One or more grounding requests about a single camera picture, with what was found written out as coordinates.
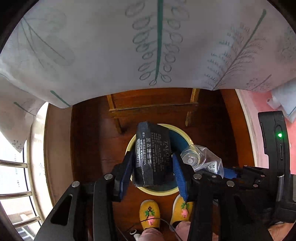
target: yellow rim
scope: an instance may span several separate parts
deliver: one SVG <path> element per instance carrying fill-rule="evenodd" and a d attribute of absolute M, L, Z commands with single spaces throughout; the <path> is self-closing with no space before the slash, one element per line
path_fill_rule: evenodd
<path fill-rule="evenodd" d="M 180 128 L 169 125 L 169 124 L 159 124 L 159 125 L 164 126 L 166 128 L 169 128 L 170 130 L 173 130 L 173 131 L 177 132 L 178 134 L 180 134 L 187 141 L 188 145 L 193 144 L 193 141 L 190 139 L 190 137 L 184 131 L 182 131 Z M 126 148 L 126 152 L 131 150 L 131 148 L 134 145 L 135 141 L 136 141 L 136 135 L 134 135 L 133 138 L 130 140 L 130 142 L 129 142 L 127 148 Z M 179 191 L 178 187 L 176 187 L 174 189 L 171 189 L 171 190 L 168 190 L 168 191 L 152 191 L 152 190 L 147 189 L 145 187 L 138 187 L 138 188 L 141 191 L 143 191 L 145 193 L 148 193 L 148 194 L 151 194 L 151 195 L 154 195 L 154 196 L 168 196 L 168 195 L 174 194 L 174 193 Z"/>

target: blue gripper pad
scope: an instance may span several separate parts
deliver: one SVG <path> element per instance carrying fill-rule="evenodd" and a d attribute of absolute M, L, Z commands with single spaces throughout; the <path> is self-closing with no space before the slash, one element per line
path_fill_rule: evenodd
<path fill-rule="evenodd" d="M 175 179 L 179 188 L 179 192 L 181 197 L 184 199 L 184 201 L 186 202 L 188 199 L 188 193 L 187 193 L 187 189 L 186 189 L 186 180 L 185 177 L 183 175 L 183 172 L 181 170 L 179 161 L 178 161 L 178 157 L 177 155 L 174 153 L 173 154 L 173 171 L 175 174 Z"/>

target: person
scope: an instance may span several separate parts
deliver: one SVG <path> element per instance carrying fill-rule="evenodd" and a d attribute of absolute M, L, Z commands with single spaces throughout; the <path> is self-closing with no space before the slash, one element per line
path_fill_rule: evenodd
<path fill-rule="evenodd" d="M 176 233 L 182 239 L 187 241 L 190 228 L 190 215 L 193 210 L 193 202 L 185 202 L 180 194 L 176 197 L 173 204 L 173 214 L 170 224 L 175 228 Z M 165 241 L 160 232 L 160 211 L 157 202 L 154 200 L 145 200 L 140 206 L 140 220 L 143 232 L 138 241 Z M 274 241 L 282 241 L 293 227 L 293 223 L 282 223 L 271 226 L 268 230 Z M 212 241 L 218 241 L 218 235 L 213 233 Z"/>

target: wooden chair leg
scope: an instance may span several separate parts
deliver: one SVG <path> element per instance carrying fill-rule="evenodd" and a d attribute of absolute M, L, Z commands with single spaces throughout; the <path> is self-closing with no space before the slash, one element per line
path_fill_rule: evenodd
<path fill-rule="evenodd" d="M 190 103 L 197 102 L 199 92 L 200 92 L 199 89 L 196 89 L 196 88 L 192 89 Z M 187 112 L 187 116 L 186 116 L 186 120 L 185 120 L 186 126 L 191 126 L 193 113 L 194 113 L 193 111 Z"/>
<path fill-rule="evenodd" d="M 108 100 L 108 103 L 109 103 L 109 108 L 110 109 L 115 109 L 115 103 L 113 101 L 112 95 L 107 95 L 107 100 Z M 120 126 L 119 119 L 118 118 L 114 119 L 114 123 L 115 123 L 115 127 L 117 129 L 117 132 L 119 134 L 121 134 L 122 133 L 122 129 L 121 129 L 121 126 Z"/>

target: black package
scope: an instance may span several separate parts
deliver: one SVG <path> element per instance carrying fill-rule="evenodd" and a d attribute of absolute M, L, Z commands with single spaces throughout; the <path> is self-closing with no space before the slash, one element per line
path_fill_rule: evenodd
<path fill-rule="evenodd" d="M 139 123 L 135 153 L 133 182 L 137 187 L 174 180 L 168 128 L 147 121 Z"/>

